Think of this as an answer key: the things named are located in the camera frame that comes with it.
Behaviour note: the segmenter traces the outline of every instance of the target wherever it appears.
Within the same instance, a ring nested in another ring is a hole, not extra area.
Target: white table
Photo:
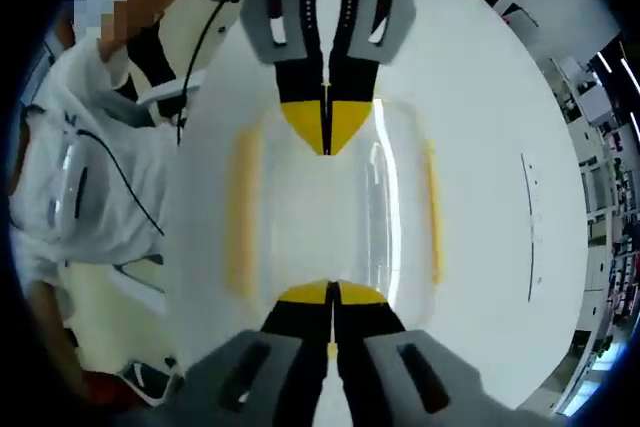
[[[580,312],[587,227],[578,162],[542,74],[494,11],[482,0],[416,2],[414,27],[394,64],[381,68],[378,87],[385,98],[413,105],[420,132],[435,142],[445,265],[444,280],[428,299],[432,313],[425,327],[479,369],[489,394],[516,407],[564,356]],[[327,7],[332,0],[318,5],[320,16],[335,19],[336,7]],[[320,28],[322,35],[327,22]],[[277,105],[273,69],[257,63],[238,24],[207,73],[171,188],[168,318],[183,368],[239,330],[259,327],[264,314],[250,315],[246,303],[225,292],[225,206],[231,202],[227,187],[238,132],[276,106],[263,120],[271,125]],[[322,209],[305,204],[305,192],[317,195],[318,188],[306,177],[312,174],[300,173],[308,157],[300,146],[291,147],[299,140],[293,137],[283,142],[290,143],[284,151],[296,173],[278,171],[276,180],[289,176],[289,186],[299,181],[300,188],[266,203],[277,210],[290,201],[296,208],[279,212],[278,222],[259,225],[262,237],[248,254],[266,251],[272,264],[277,259],[289,269],[287,282],[340,276],[343,270],[334,262],[353,258],[349,238],[340,244],[334,234],[313,226],[317,217],[339,217],[348,203],[334,192],[333,205],[327,203],[330,197],[323,198]],[[534,272],[523,156],[533,166]],[[333,160],[314,164],[316,180],[353,168]],[[406,175],[400,190],[402,179]],[[415,219],[404,216],[405,221]],[[404,232],[403,255],[415,240]],[[327,252],[323,235],[338,242],[335,251]]]

